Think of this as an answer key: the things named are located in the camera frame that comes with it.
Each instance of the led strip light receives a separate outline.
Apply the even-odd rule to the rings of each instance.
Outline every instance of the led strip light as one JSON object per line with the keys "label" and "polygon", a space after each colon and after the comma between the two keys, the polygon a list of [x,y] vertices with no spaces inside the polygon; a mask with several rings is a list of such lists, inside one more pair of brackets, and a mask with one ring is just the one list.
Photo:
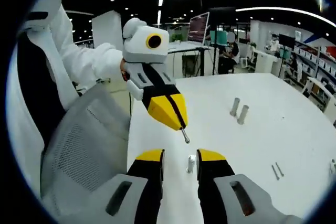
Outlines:
{"label": "led strip light", "polygon": [[326,18],[323,18],[317,14],[306,12],[305,10],[298,10],[298,9],[293,9],[293,8],[285,8],[285,7],[251,7],[251,8],[242,8],[242,9],[236,9],[236,12],[244,12],[247,10],[287,10],[290,12],[295,12],[295,13],[302,13],[309,15],[314,18],[318,18],[319,20],[322,20],[324,22],[327,22],[328,24],[332,25],[333,27],[336,27],[336,24]]}

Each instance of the green plant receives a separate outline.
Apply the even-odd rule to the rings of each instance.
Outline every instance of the green plant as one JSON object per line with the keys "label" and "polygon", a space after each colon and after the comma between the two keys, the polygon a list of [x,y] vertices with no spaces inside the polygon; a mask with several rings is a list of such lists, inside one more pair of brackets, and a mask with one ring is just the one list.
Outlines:
{"label": "green plant", "polygon": [[174,42],[174,41],[177,41],[177,40],[180,40],[180,41],[182,41],[182,34],[173,34],[172,35],[172,41]]}

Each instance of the person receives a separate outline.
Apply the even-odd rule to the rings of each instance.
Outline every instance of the person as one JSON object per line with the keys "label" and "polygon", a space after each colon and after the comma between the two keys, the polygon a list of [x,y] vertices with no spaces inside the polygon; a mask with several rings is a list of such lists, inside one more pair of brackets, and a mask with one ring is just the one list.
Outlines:
{"label": "person", "polygon": [[276,52],[279,51],[279,49],[280,49],[279,40],[276,35],[272,35],[272,39],[270,41],[270,51]]}
{"label": "person", "polygon": [[98,79],[122,80],[122,51],[108,43],[97,48],[74,44],[72,22],[62,4],[50,23],[50,31],[71,81],[90,88]]}
{"label": "person", "polygon": [[230,69],[233,69],[234,65],[239,63],[240,52],[237,44],[237,35],[235,35],[235,41],[229,42],[232,50],[230,52],[223,52],[225,57],[219,58],[218,73],[227,74]]}
{"label": "person", "polygon": [[293,76],[293,73],[298,71],[298,63],[297,63],[296,54],[291,53],[289,64],[283,65],[283,71],[285,75],[284,79],[288,78],[289,76]]}
{"label": "person", "polygon": [[122,52],[105,43],[79,48],[61,0],[37,0],[17,32],[6,85],[9,138],[23,177],[40,193],[43,155],[67,111],[79,100],[73,82],[123,80]]}

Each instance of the person sitting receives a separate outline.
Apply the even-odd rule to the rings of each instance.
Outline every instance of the person sitting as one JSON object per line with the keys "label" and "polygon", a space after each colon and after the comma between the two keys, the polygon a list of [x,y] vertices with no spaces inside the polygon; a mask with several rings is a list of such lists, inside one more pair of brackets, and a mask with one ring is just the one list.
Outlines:
{"label": "person sitting", "polygon": [[298,63],[295,54],[291,54],[289,64],[283,65],[283,70],[285,73],[284,78],[292,77],[294,75],[293,73],[298,71]]}
{"label": "person sitting", "polygon": [[227,74],[234,65],[239,63],[240,52],[237,44],[237,35],[234,42],[229,42],[232,50],[230,52],[223,52],[224,57],[219,58],[218,74]]}

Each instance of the small metal rod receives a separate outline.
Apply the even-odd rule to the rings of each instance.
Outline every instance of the small metal rod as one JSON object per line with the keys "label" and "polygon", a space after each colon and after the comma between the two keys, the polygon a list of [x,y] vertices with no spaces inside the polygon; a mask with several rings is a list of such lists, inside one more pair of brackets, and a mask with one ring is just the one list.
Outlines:
{"label": "small metal rod", "polygon": [[240,99],[238,97],[235,98],[235,101],[233,102],[233,107],[232,110],[230,111],[231,116],[236,116],[237,115],[237,109],[239,106]]}
{"label": "small metal rod", "polygon": [[279,169],[279,172],[280,172],[280,175],[282,176],[282,177],[284,177],[284,174],[282,173],[282,171],[280,170],[280,167],[279,167],[279,165],[278,165],[278,163],[277,162],[275,162],[275,165],[277,166],[277,168]]}
{"label": "small metal rod", "polygon": [[249,107],[248,107],[247,105],[244,105],[244,106],[243,106],[242,112],[240,113],[240,116],[239,116],[239,118],[238,118],[238,120],[237,120],[237,122],[238,122],[240,125],[244,124],[244,120],[245,120],[245,117],[246,117],[246,115],[247,115],[248,108],[249,108]]}
{"label": "small metal rod", "polygon": [[277,172],[275,171],[275,168],[274,168],[273,165],[272,165],[272,169],[273,169],[273,172],[274,172],[275,176],[277,177],[277,180],[279,180],[280,178],[278,177],[278,174],[277,174]]}
{"label": "small metal rod", "polygon": [[182,131],[182,134],[183,134],[183,136],[184,136],[184,141],[185,141],[187,144],[190,143],[190,139],[189,139],[189,137],[187,136],[187,134],[185,133],[184,129],[181,129],[181,131]]}

